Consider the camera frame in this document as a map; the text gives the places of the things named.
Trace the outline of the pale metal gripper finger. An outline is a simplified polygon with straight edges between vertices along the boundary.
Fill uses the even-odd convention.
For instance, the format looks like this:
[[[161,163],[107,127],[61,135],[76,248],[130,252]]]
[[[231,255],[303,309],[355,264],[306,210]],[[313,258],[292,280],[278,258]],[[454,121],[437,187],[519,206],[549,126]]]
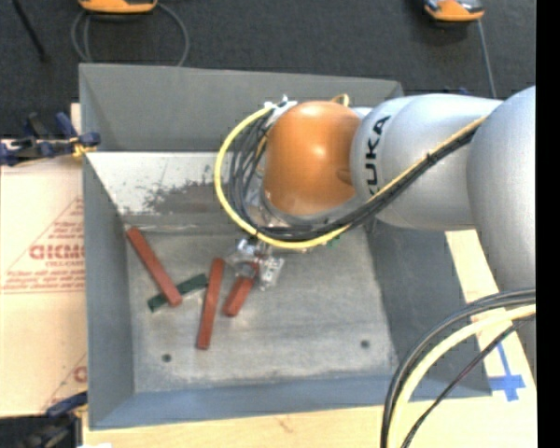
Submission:
[[[269,256],[261,259],[258,263],[258,284],[262,291],[277,284],[280,273],[284,267],[283,258]]]
[[[260,247],[251,239],[243,238],[226,256],[226,262],[235,274],[243,277],[256,277],[259,273]]]

